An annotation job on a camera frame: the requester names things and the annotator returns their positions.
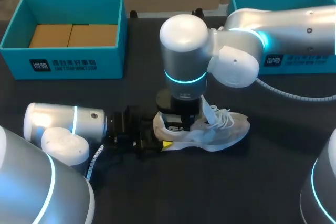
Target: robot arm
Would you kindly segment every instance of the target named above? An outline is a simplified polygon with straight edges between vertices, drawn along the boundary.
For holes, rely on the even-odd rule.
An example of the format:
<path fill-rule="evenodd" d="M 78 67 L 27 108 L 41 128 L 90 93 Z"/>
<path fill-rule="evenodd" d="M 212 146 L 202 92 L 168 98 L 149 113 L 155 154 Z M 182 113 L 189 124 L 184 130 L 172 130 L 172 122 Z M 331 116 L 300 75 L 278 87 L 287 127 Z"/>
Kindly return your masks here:
<path fill-rule="evenodd" d="M 335 54 L 336 7 L 269 12 L 240 9 L 222 30 L 208 30 L 196 16 L 177 15 L 161 27 L 166 80 L 173 97 L 194 100 L 210 72 L 222 84 L 242 88 L 258 76 L 267 54 Z"/>

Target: black tabletop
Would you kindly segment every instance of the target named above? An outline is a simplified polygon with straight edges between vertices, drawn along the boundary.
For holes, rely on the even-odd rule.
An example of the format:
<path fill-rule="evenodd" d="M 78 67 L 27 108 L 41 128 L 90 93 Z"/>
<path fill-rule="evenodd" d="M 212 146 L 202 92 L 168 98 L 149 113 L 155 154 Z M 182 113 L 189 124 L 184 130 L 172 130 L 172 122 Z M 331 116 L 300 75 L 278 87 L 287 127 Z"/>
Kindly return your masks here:
<path fill-rule="evenodd" d="M 218 28 L 224 17 L 207 17 Z M 23 135 L 31 102 L 79 105 L 108 114 L 126 105 L 155 111 L 165 87 L 159 30 L 164 19 L 129 20 L 122 80 L 15 81 L 0 58 L 0 125 Z M 2 36 L 8 23 L 0 23 Z M 263 76 L 278 89 L 314 97 L 336 93 L 335 74 Z M 141 162 L 115 162 L 108 151 L 92 174 L 94 224 L 301 223 L 301 186 L 336 128 L 336 102 L 289 100 L 253 84 L 225 87 L 209 77 L 210 104 L 249 116 L 251 130 L 221 152 L 196 148 L 165 152 Z"/>

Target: cyan storage box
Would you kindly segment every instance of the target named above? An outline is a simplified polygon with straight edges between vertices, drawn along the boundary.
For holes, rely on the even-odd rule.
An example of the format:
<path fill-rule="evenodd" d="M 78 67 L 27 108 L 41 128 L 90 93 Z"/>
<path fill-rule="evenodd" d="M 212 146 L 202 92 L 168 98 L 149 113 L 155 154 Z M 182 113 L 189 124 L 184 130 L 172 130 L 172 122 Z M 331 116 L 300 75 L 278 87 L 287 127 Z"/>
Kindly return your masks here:
<path fill-rule="evenodd" d="M 117 24 L 116 45 L 29 48 L 38 24 Z M 17 80 L 118 79 L 126 36 L 123 0 L 20 0 L 0 52 Z"/>
<path fill-rule="evenodd" d="M 230 0 L 228 15 L 238 9 L 290 10 L 336 5 L 336 0 Z M 264 55 L 260 74 L 335 73 L 336 56 Z"/>

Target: cable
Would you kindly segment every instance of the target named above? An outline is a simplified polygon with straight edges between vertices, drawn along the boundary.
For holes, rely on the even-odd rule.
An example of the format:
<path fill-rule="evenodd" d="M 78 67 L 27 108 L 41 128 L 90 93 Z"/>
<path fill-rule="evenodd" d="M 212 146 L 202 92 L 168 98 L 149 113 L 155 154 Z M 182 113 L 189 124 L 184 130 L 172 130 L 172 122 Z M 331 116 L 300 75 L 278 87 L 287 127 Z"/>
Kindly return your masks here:
<path fill-rule="evenodd" d="M 92 174 L 92 171 L 93 171 L 93 167 L 94 167 L 94 165 L 95 165 L 95 162 L 96 162 L 98 156 L 103 152 L 103 150 L 104 150 L 104 145 L 102 144 L 102 145 L 98 148 L 98 150 L 96 151 L 96 153 L 94 154 L 94 156 L 93 156 L 93 158 L 92 158 L 92 160 L 91 160 L 89 169 L 88 169 L 88 173 L 87 173 L 87 175 L 86 175 L 86 179 L 87 179 L 87 181 L 90 181 L 90 179 L 91 179 L 91 174 Z"/>
<path fill-rule="evenodd" d="M 267 83 L 263 82 L 262 80 L 258 79 L 256 82 L 260 85 L 262 85 L 264 88 L 269 89 L 272 92 L 275 92 L 279 95 L 283 95 L 284 97 L 288 97 L 294 100 L 299 101 L 305 101 L 305 102 L 330 102 L 336 100 L 336 95 L 332 95 L 330 97 L 302 97 L 300 95 L 294 95 L 290 93 L 283 92 L 281 90 L 278 90 L 276 88 L 273 88 L 272 86 L 268 85 Z"/>

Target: sneaker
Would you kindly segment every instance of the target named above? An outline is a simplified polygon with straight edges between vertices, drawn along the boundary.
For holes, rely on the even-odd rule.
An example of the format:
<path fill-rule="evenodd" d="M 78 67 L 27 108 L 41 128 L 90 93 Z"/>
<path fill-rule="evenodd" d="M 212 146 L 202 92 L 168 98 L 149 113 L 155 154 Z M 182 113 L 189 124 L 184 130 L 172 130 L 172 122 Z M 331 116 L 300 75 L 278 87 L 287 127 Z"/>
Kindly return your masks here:
<path fill-rule="evenodd" d="M 158 112 L 153 121 L 156 138 L 173 142 L 167 151 L 193 146 L 215 152 L 238 143 L 250 129 L 247 116 L 210 106 L 203 96 L 202 111 L 202 117 L 195 121 L 190 131 L 183 131 L 180 116 Z"/>

